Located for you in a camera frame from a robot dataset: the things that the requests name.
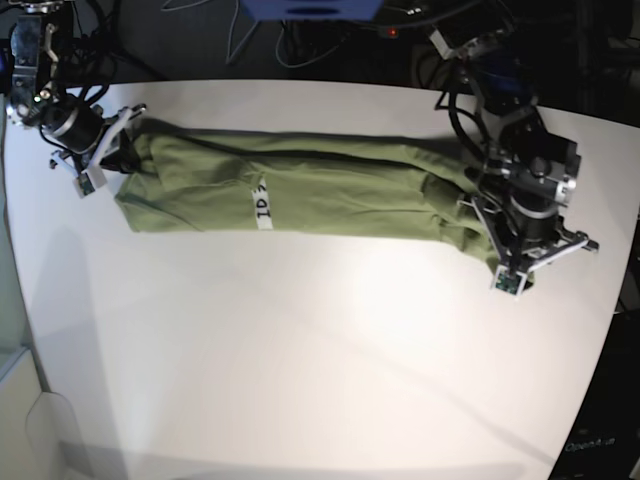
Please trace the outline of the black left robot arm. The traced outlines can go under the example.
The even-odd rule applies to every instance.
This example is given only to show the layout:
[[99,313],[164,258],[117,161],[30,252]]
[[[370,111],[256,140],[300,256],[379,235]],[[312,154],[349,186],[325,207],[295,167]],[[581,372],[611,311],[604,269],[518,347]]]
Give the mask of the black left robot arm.
[[581,158],[574,141],[551,133],[509,45],[511,25],[479,14],[436,24],[430,40],[456,65],[446,107],[475,161],[480,194],[498,207],[499,246],[512,260],[552,261],[590,245],[564,225]]

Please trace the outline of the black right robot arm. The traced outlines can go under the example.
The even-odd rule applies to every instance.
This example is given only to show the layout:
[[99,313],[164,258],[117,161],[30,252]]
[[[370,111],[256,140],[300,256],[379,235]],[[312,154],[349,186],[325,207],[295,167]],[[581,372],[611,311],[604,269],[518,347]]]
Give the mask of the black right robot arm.
[[140,159],[127,128],[144,108],[123,108],[107,117],[99,103],[122,62],[160,75],[124,47],[120,2],[110,12],[97,1],[87,5],[96,19],[91,32],[82,29],[74,1],[2,5],[2,12],[20,12],[1,42],[8,115],[53,147],[51,168],[66,167],[77,177],[92,167],[132,174]]

